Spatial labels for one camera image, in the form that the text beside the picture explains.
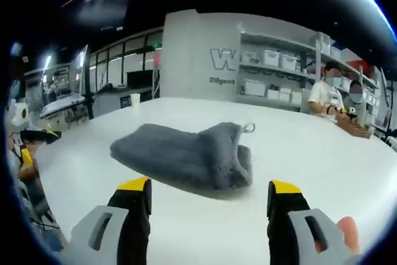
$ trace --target gray towel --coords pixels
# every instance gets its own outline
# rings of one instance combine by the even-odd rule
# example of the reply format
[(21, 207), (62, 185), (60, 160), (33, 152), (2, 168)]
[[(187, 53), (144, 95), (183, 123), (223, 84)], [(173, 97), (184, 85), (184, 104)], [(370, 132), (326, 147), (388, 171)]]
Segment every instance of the gray towel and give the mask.
[(246, 187), (252, 183), (251, 151), (238, 142), (241, 133), (252, 131), (233, 123), (200, 133), (144, 124), (110, 150), (125, 166), (160, 181), (200, 189)]

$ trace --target ceiling light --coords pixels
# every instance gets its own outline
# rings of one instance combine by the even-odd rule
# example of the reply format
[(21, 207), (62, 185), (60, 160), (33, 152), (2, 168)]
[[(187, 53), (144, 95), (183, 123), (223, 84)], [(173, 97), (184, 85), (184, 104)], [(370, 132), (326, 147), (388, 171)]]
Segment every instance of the ceiling light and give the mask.
[(45, 60), (45, 64), (44, 64), (44, 69), (46, 70), (48, 68), (48, 65), (50, 64), (51, 61), (51, 55), (47, 56), (47, 59)]

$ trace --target computer monitor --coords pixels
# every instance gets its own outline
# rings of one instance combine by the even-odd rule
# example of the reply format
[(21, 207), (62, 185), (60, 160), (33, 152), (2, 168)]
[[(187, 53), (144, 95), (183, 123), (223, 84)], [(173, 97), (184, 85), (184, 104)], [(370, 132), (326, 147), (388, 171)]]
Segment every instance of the computer monitor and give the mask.
[(132, 71), (127, 73), (127, 86), (131, 89), (140, 89), (152, 85), (153, 70)]

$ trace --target metal ring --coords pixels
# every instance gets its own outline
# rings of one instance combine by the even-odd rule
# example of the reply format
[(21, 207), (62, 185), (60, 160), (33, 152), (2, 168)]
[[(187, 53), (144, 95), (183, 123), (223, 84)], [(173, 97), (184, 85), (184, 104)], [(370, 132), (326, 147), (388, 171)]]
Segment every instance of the metal ring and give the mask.
[(250, 122), (250, 123), (246, 124), (245, 126), (243, 126), (243, 133), (252, 133), (255, 131), (255, 129), (256, 129), (255, 124)]

